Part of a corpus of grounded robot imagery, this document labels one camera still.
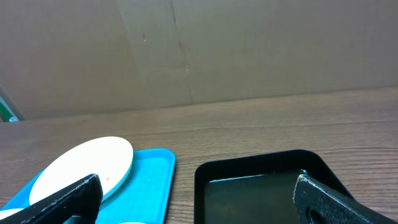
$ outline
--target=white plate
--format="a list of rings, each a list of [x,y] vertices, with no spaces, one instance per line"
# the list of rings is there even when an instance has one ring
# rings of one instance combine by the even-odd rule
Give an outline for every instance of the white plate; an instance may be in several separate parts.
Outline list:
[[[94,139],[67,151],[39,176],[29,203],[46,198],[89,174],[98,174],[107,199],[127,177],[132,162],[130,143],[119,137]]]
[[[7,209],[0,211],[0,220],[7,218],[8,216],[11,216],[19,211],[21,211],[23,208],[12,208],[12,209]]]

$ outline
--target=black tray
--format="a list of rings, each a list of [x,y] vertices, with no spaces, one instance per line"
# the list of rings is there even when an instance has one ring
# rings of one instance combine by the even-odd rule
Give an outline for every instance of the black tray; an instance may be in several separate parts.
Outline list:
[[[300,174],[353,198],[321,157],[306,150],[207,162],[195,172],[194,222],[299,224],[292,199]]]

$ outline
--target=wood grain surface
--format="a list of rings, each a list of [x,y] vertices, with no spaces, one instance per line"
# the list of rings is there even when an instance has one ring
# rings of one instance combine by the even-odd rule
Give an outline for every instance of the wood grain surface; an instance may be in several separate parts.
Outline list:
[[[0,206],[58,156],[101,136],[175,153],[167,223],[193,222],[200,164],[289,149],[318,153],[359,202],[398,220],[398,88],[1,123]]]

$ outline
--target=cardboard wall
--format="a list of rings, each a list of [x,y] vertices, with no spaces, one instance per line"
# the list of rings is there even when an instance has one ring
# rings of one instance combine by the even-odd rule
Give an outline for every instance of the cardboard wall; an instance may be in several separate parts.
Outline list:
[[[395,0],[3,0],[26,119],[398,85]]]

